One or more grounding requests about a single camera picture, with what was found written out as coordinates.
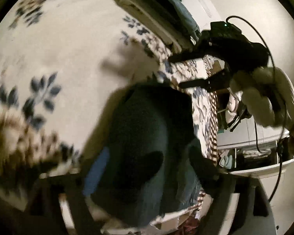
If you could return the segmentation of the gloved right hand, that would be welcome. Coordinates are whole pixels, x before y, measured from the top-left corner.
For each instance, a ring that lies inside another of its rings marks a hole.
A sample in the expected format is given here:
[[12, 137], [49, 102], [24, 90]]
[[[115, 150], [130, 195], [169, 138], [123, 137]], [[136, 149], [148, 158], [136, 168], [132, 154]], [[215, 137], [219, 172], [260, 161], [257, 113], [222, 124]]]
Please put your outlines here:
[[294, 86], [280, 68], [259, 67], [251, 75], [238, 72], [230, 89], [242, 92], [242, 102], [259, 125], [294, 129]]

